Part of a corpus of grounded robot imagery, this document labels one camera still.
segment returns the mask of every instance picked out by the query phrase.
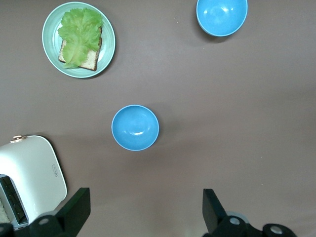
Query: plate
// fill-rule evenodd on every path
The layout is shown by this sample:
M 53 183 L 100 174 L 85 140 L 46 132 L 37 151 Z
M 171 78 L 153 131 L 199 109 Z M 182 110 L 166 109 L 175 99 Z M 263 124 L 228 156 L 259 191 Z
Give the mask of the plate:
M 128 105 L 115 114 L 112 134 L 123 148 L 141 151 L 156 141 L 159 134 L 158 119 L 150 109 L 142 105 Z
M 73 8 L 89 8 L 99 12 L 102 16 L 102 45 L 97 63 L 97 71 L 83 68 L 67 69 L 64 68 L 64 63 L 58 61 L 62 38 L 58 35 L 57 30 L 62 27 L 61 19 L 64 13 Z M 108 66 L 114 55 L 116 41 L 112 25 L 100 10 L 87 3 L 73 1 L 58 6 L 49 14 L 43 26 L 42 43 L 48 59 L 59 71 L 75 78 L 89 78 L 97 75 Z

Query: blue bowl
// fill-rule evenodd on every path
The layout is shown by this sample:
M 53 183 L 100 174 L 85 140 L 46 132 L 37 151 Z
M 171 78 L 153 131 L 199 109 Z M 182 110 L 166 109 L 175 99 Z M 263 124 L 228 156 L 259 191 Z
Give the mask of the blue bowl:
M 245 22 L 247 0 L 197 0 L 197 21 L 212 36 L 228 36 Z
M 141 105 L 128 105 L 120 109 L 112 120 L 112 134 L 116 142 L 130 151 L 150 147 L 159 134 L 155 114 Z

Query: screw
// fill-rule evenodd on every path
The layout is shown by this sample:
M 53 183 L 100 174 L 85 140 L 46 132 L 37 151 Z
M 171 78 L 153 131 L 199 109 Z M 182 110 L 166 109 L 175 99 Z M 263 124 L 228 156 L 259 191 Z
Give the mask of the screw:
M 271 227 L 270 227 L 270 230 L 271 230 L 273 233 L 277 234 L 277 235 L 283 234 L 283 231 L 282 231 L 281 228 L 278 227 L 278 226 L 271 226 Z
M 45 225 L 45 224 L 47 224 L 49 222 L 49 219 L 48 218 L 44 218 L 44 219 L 41 219 L 40 221 L 39 221 L 39 225 Z
M 239 224 L 240 224 L 240 220 L 237 219 L 236 217 L 232 217 L 229 221 L 230 221 L 230 223 L 232 223 L 233 225 L 239 225 Z

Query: sandwich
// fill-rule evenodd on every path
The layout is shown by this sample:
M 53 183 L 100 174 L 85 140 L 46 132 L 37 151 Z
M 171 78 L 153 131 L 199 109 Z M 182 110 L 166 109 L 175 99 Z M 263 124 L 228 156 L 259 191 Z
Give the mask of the sandwich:
M 102 45 L 102 16 L 88 8 L 75 8 L 64 14 L 61 23 L 58 60 L 65 63 L 65 68 L 96 71 Z

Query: light green plate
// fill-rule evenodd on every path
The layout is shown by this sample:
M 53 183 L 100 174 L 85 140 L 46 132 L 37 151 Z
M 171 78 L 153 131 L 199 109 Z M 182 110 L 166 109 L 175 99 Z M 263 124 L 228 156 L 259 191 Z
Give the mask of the light green plate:
M 89 8 L 102 15 L 102 46 L 95 72 L 83 68 L 66 69 L 64 63 L 58 61 L 62 39 L 57 30 L 62 27 L 61 19 L 64 13 L 73 8 Z M 89 78 L 103 71 L 112 60 L 115 50 L 115 35 L 109 20 L 101 11 L 89 4 L 73 1 L 58 6 L 49 14 L 42 31 L 42 43 L 48 59 L 59 71 L 75 78 Z

